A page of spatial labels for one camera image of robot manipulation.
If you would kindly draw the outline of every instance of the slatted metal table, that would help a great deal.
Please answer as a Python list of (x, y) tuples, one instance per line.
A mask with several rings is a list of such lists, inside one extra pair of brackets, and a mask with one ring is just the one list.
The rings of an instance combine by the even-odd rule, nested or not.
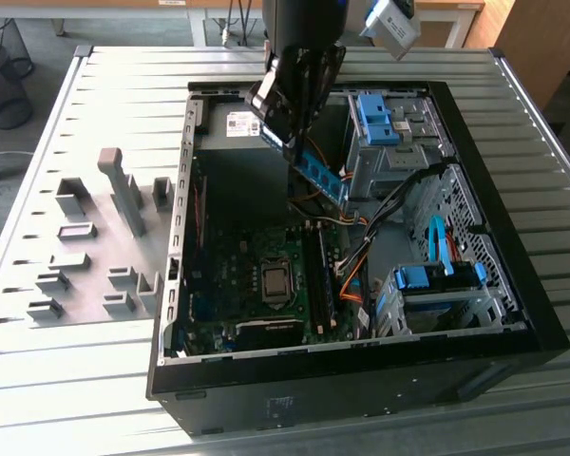
[[(48, 182), (82, 174), (101, 200), (105, 188), (92, 183), (103, 179), (100, 144), (123, 149), (125, 171), (141, 187), (175, 176), (187, 84), (254, 81), (262, 69), (259, 49), (96, 47), (73, 60), (0, 238), (0, 453), (570, 454), (570, 351), (454, 407), (191, 442), (144, 397), (147, 315), (82, 312), (81, 321), (103, 322), (49, 328), (26, 316), (27, 301), (15, 297), (34, 293), (43, 255), (61, 248), (50, 238), (63, 215)], [(487, 51), (416, 50), (394, 63), (359, 48), (340, 74), (341, 81), (390, 79), (448, 82), (570, 337), (570, 159), (507, 62)], [(119, 223), (102, 229), (118, 235)], [(103, 265), (101, 250), (89, 252)]]

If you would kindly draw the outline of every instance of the black mesh trash can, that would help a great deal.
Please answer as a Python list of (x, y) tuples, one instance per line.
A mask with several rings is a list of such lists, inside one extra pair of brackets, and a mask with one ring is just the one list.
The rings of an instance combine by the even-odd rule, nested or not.
[(0, 19), (0, 47), (7, 51), (11, 64), (20, 78), (29, 76), (34, 70), (28, 48), (13, 19)]
[(0, 46), (0, 129), (11, 130), (31, 117), (32, 108), (7, 50)]

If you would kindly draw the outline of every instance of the motherboard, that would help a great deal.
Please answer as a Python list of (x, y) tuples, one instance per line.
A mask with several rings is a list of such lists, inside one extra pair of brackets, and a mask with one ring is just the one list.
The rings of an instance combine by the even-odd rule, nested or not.
[(199, 252), (188, 277), (184, 332), (192, 353), (352, 340), (353, 308), (334, 288), (333, 263), (342, 255), (335, 225), (215, 230), (208, 236), (211, 247)]

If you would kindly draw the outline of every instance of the floor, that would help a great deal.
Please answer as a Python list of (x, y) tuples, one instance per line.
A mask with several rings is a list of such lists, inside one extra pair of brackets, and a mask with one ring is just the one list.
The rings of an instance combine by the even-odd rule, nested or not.
[[(77, 46), (192, 46), (190, 26), (179, 19), (72, 19), (66, 21), (67, 36), (61, 38), (54, 35), (52, 25), (46, 19), (18, 20), (17, 24), (36, 65), (34, 73), (24, 82), (34, 106), (34, 116), (30, 122), (14, 131), (0, 131), (0, 151), (35, 150)], [(232, 32), (240, 36), (240, 25), (234, 24)], [(207, 38), (210, 46), (220, 46), (218, 25), (208, 23)], [(263, 26), (259, 22), (249, 39), (249, 45), (261, 46), (263, 40)], [(347, 46), (367, 44), (353, 35), (345, 36), (343, 41)], [(549, 122), (564, 123), (560, 139), (570, 154), (570, 78), (561, 85), (545, 116)], [(0, 157), (0, 233), (28, 161), (29, 157), (25, 155)]]

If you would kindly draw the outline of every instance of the sticker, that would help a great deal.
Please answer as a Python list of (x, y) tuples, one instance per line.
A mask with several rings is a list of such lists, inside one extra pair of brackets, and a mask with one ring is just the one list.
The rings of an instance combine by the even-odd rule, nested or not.
[(395, 128), (395, 130), (411, 130), (411, 128), (409, 128), (408, 121), (393, 122), (392, 126)]
[(359, 321), (365, 327), (365, 329), (368, 329), (370, 327), (370, 316), (368, 315), (367, 312), (363, 310), (362, 307), (359, 308), (357, 317), (359, 318)]
[(380, 14), (384, 25), (390, 29), (392, 37), (403, 48), (409, 48), (416, 39), (416, 31), (409, 23), (409, 19), (393, 3), (389, 3)]
[(253, 112), (231, 112), (226, 116), (226, 136), (228, 138), (259, 136), (259, 119)]

